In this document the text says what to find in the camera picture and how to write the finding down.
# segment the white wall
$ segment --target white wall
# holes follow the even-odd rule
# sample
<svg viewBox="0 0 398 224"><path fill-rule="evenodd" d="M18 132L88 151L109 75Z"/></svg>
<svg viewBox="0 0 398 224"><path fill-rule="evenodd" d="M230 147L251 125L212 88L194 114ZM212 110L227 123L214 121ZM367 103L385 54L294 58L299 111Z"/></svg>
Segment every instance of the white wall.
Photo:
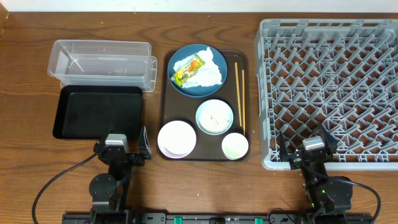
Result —
<svg viewBox="0 0 398 224"><path fill-rule="evenodd" d="M0 0L16 11L398 12L398 0Z"/></svg>

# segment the snack packet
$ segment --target snack packet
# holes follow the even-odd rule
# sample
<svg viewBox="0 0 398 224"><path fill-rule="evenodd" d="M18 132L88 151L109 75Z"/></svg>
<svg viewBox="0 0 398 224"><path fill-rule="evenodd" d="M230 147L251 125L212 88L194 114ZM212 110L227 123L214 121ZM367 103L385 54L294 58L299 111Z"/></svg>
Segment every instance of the snack packet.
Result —
<svg viewBox="0 0 398 224"><path fill-rule="evenodd" d="M205 62L195 54L193 55L192 60L175 72L170 79L178 86L181 86L189 78L194 76L198 72L198 69L204 64Z"/></svg>

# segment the black tray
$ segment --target black tray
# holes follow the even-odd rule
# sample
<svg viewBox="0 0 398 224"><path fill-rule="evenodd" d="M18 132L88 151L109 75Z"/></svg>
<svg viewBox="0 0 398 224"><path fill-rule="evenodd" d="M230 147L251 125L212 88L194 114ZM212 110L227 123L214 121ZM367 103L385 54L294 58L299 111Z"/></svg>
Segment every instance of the black tray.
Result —
<svg viewBox="0 0 398 224"><path fill-rule="evenodd" d="M138 87L68 85L61 90L52 134L57 139L100 139L111 131L134 140L141 109Z"/></svg>
<svg viewBox="0 0 398 224"><path fill-rule="evenodd" d="M248 70L248 59L246 56L237 50L220 50L223 54L227 66L228 74L226 81L223 86L214 94L203 98L192 98L185 96L178 92L170 83L167 76L167 65L171 56L176 50L170 52L165 57L164 62L164 74L163 74L163 85L162 85L162 103L160 106L160 128L168 122L181 120L185 121L194 128L197 134L197 144L193 151L184 158L171 159L162 154L157 147L159 154L170 160L180 161L230 161L224 156L221 148L221 143L224 137L230 133L241 133L243 134L243 128L239 125L239 111L238 111L238 99L236 96L236 76L235 76L235 62L238 63L239 70L239 85L242 96L242 68L245 71L245 103L246 103L246 138L249 141L249 150L246 155L236 161L244 159L250 153L250 120L249 120L249 70ZM212 136L204 133L198 127L195 121L195 115L198 107L206 100L219 99L223 100L230 105L234 113L234 121L232 127L225 132L217 136Z"/></svg>

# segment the wooden tabletop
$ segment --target wooden tabletop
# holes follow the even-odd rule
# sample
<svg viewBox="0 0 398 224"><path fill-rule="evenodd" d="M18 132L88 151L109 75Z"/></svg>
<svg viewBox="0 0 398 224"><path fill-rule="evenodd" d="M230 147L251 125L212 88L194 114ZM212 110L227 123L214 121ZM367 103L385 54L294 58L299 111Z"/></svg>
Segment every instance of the wooden tabletop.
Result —
<svg viewBox="0 0 398 224"><path fill-rule="evenodd" d="M262 19L398 19L397 14L189 14L189 13L11 13L0 43L0 222L32 223L32 203L54 175L86 159L94 141L52 136L60 82L47 75L58 39L149 42L158 59L157 87L144 94L144 124L153 159L135 167L128 202L139 211L170 213L264 213L272 208L302 210L300 172L269 171L261 166L258 89L254 74L254 36ZM242 162L174 162L156 149L164 56L184 45L203 43L240 50L249 59L251 152ZM37 207L39 223L60 223L66 212L88 212L88 185L108 167L97 159L56 180ZM345 175L379 192L382 209L376 223L395 223L398 172L330 172ZM351 213L373 215L376 198L354 188Z"/></svg>

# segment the white napkin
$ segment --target white napkin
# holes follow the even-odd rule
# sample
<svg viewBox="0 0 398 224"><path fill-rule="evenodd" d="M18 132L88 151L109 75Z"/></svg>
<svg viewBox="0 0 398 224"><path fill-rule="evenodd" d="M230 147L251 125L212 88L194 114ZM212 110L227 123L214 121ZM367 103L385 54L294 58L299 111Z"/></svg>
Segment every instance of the white napkin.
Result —
<svg viewBox="0 0 398 224"><path fill-rule="evenodd" d="M182 84L182 88L190 88L195 86L213 86L221 85L221 73L218 66L213 62L213 53L208 47L206 50L201 50L197 55L205 62L205 64L198 69L198 72ZM174 71L178 71L182 66L187 64L193 55L184 58L174 64Z"/></svg>

